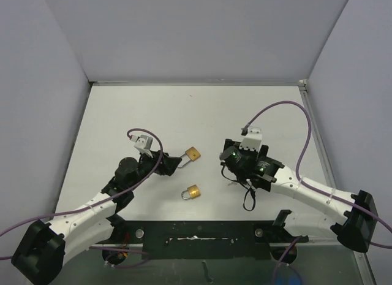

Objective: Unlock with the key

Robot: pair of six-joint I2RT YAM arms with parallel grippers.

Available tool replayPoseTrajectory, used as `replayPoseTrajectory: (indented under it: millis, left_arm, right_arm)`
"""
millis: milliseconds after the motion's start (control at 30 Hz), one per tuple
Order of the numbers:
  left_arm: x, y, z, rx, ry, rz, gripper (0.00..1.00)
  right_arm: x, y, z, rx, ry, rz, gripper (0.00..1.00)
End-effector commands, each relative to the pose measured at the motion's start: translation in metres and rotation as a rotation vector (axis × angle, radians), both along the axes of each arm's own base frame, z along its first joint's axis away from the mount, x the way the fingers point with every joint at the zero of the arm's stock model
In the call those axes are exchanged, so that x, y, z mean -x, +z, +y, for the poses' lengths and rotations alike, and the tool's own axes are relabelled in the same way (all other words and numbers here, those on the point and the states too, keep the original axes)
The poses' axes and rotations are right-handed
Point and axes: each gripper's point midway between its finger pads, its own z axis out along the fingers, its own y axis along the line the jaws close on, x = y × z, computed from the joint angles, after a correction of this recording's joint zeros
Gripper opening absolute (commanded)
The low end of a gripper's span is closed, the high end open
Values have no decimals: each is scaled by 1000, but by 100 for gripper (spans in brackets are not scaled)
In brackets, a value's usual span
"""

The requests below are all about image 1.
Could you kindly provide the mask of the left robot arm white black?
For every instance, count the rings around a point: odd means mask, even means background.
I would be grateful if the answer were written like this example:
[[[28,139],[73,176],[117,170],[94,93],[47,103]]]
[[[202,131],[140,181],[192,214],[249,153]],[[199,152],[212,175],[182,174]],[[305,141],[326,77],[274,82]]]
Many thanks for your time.
[[[68,261],[90,246],[107,239],[119,242],[125,228],[117,214],[134,199],[131,189],[150,173],[173,175],[181,161],[160,151],[122,159],[114,177],[91,200],[70,214],[34,221],[13,254],[12,265],[33,284],[50,284]]]

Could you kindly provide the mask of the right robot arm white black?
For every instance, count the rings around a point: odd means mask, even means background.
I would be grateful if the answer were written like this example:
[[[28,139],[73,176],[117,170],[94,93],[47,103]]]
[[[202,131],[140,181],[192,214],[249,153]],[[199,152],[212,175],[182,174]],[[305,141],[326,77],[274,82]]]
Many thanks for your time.
[[[285,195],[321,214],[299,215],[291,211],[285,220],[274,224],[274,237],[279,241],[297,236],[335,237],[346,248],[366,253],[376,226],[373,196],[363,190],[352,194],[312,180],[305,182],[292,169],[269,158],[267,151],[265,146],[260,151],[250,150],[227,139],[219,159],[239,184]]]

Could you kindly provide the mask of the small brass padlock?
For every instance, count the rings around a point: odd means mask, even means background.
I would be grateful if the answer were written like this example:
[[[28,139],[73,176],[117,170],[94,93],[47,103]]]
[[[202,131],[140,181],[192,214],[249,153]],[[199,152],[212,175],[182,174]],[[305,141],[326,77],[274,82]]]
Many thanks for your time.
[[[189,199],[195,199],[197,197],[200,197],[201,193],[196,184],[186,188],[182,193],[181,193],[181,198],[183,200],[189,200]]]

